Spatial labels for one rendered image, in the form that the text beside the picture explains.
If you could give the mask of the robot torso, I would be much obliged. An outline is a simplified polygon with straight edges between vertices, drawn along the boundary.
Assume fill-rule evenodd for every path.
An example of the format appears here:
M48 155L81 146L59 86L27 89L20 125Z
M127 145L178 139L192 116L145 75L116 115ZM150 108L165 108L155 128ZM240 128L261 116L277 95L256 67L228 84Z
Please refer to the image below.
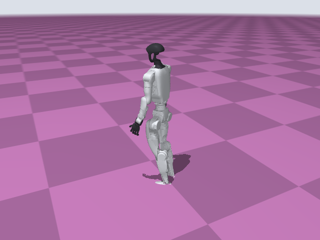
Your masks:
M161 62L163 64L163 62ZM164 103L170 97L170 70L166 64L162 69L155 68L153 65L147 72L155 72L155 80L152 83L151 101L155 102L155 109L152 112L153 117L159 116L160 122L165 122L169 117L169 109Z

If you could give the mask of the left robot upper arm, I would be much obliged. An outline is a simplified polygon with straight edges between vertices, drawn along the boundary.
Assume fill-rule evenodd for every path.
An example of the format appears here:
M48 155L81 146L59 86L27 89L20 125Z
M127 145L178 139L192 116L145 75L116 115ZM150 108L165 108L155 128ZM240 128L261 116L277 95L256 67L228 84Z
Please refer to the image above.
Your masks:
M149 71L143 75L143 83L144 83L144 97L147 100L146 105L149 105L152 102L152 87L153 82L155 81L155 72Z

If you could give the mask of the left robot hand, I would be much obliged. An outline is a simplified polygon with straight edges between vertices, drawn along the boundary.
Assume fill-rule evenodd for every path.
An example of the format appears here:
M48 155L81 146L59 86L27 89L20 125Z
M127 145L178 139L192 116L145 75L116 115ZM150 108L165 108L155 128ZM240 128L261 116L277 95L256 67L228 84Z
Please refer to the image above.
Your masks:
M136 119L137 119L137 118L136 118ZM138 123L136 122L136 120L135 120L135 122L134 122L132 125L129 126L129 127L131 127L130 132L132 132L132 134L138 136L138 135L139 135L139 131L140 131L140 126L142 125L142 123L143 123L143 120L141 121L140 124L138 124Z

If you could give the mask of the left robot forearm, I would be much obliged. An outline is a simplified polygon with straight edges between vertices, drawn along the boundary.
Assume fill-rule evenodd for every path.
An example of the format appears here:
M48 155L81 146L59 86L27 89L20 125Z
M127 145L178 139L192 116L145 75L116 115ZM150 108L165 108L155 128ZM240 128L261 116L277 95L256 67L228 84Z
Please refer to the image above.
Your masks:
M144 120L146 117L146 113L148 111L149 107L147 106L147 99L145 97L141 98L140 102L140 110L139 114L137 115L136 122L140 125L141 121Z

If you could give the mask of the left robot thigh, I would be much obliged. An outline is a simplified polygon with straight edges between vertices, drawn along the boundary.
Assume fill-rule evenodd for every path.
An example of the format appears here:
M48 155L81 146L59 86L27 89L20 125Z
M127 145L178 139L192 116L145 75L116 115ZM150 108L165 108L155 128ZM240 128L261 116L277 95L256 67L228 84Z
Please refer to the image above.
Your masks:
M164 153L166 155L166 159L168 157L168 152L165 149L159 148L159 133L158 130L161 127L161 119L159 116L154 115L152 119L147 120L146 122L146 138L148 145L152 151L152 153L157 158L159 153Z

